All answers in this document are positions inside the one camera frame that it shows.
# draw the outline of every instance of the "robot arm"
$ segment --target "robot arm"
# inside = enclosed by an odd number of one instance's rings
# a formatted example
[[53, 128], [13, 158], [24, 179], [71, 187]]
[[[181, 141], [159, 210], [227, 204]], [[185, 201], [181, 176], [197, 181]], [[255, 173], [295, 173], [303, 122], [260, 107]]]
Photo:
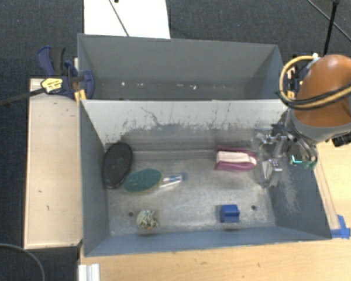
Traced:
[[[297, 104], [296, 101], [311, 102]], [[321, 142], [349, 133], [351, 59], [328, 55], [312, 63], [296, 99], [287, 105], [291, 108], [287, 125], [308, 141]]]
[[[287, 87], [291, 83], [284, 79], [299, 61], [310, 63], [300, 87], [292, 92]], [[288, 110], [270, 133], [261, 136], [263, 145], [272, 146], [270, 158], [263, 161], [264, 186], [276, 185], [280, 159], [314, 168], [318, 142], [351, 133], [351, 59], [341, 55], [296, 57], [284, 66], [278, 95]]]

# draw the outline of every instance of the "black stand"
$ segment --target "black stand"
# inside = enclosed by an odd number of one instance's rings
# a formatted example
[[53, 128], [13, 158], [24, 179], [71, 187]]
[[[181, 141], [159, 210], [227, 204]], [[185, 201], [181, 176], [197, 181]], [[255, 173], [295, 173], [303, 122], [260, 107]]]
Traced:
[[323, 56], [325, 56], [327, 54], [327, 52], [328, 52], [330, 36], [332, 34], [332, 28], [333, 28], [335, 13], [337, 11], [338, 4], [339, 4], [339, 0], [333, 0], [332, 15], [331, 15], [330, 21], [329, 21], [329, 29], [328, 29], [328, 34], [327, 34], [326, 40], [325, 40], [325, 47], [324, 47], [324, 54], [323, 54]]

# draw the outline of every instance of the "gray bin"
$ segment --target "gray bin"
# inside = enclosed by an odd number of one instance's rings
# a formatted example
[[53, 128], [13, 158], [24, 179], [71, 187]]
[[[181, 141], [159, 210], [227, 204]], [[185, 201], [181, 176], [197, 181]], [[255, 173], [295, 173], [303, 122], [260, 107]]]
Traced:
[[[86, 256], [331, 238], [313, 171], [283, 162], [278, 186], [263, 189], [260, 165], [214, 170], [217, 145], [250, 148], [254, 130], [285, 111], [274, 95], [277, 46], [79, 35], [78, 60], [97, 82], [80, 107]], [[117, 141], [132, 147], [132, 171], [187, 172], [188, 180], [138, 195], [104, 189], [104, 153]], [[219, 222], [223, 204], [238, 205], [239, 223]], [[158, 227], [138, 229], [143, 209], [155, 210]]]

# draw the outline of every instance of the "wooden table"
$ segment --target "wooden table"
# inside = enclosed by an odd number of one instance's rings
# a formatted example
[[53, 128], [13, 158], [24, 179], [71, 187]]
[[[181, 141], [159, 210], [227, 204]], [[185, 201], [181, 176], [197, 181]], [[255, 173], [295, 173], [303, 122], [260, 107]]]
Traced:
[[[351, 228], [351, 144], [318, 147], [333, 202]], [[351, 239], [83, 258], [114, 280], [351, 280]]]
[[[39, 80], [33, 80], [32, 90], [38, 87]], [[54, 120], [44, 123], [42, 118], [53, 117], [55, 112]], [[27, 249], [78, 245], [81, 240], [76, 119], [77, 106], [72, 100], [45, 94], [30, 100]], [[59, 145], [49, 141], [55, 133]], [[67, 153], [62, 153], [62, 161], [55, 161], [62, 147]], [[351, 228], [351, 144], [336, 149], [330, 142], [322, 143], [318, 150], [335, 209]], [[84, 258], [81, 253], [81, 263], [99, 263], [101, 281], [350, 281], [351, 239], [97, 258]]]

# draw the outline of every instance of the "blue cube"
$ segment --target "blue cube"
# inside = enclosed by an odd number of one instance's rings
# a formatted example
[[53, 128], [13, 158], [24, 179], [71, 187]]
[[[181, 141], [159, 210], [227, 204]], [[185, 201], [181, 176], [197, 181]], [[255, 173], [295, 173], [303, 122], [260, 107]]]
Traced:
[[222, 205], [220, 209], [220, 222], [239, 222], [240, 211], [237, 205]]

